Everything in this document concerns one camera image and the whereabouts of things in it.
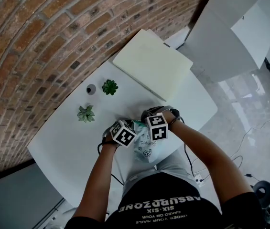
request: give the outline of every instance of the plastic bag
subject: plastic bag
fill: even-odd
[[[146,163],[154,162],[161,150],[161,141],[151,142],[148,127],[137,121],[134,122],[134,130],[138,135],[134,142],[135,159]]]

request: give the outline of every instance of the brick wall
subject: brick wall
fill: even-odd
[[[166,39],[200,0],[0,0],[0,171],[59,104],[140,28]]]

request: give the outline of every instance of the black t-shirt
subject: black t-shirt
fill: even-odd
[[[262,229],[263,215],[254,193],[227,201],[222,215],[195,187],[166,173],[137,182],[105,223],[86,217],[71,218],[65,229],[180,226],[183,228]]]

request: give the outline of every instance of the forearm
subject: forearm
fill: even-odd
[[[206,165],[221,204],[252,192],[235,163],[209,138],[180,121],[173,123],[172,132]]]
[[[115,146],[104,145],[93,166],[86,184],[82,201],[73,217],[85,216],[104,222],[111,180],[111,167],[115,154]]]

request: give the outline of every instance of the small potted plant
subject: small potted plant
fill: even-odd
[[[89,105],[86,109],[84,109],[82,106],[80,106],[79,113],[77,114],[78,120],[84,122],[94,121],[95,114],[92,112],[92,107],[92,105]]]
[[[108,94],[113,95],[118,88],[119,87],[117,86],[117,83],[115,83],[115,81],[112,81],[110,79],[106,80],[102,86],[103,92],[105,92],[106,95]]]

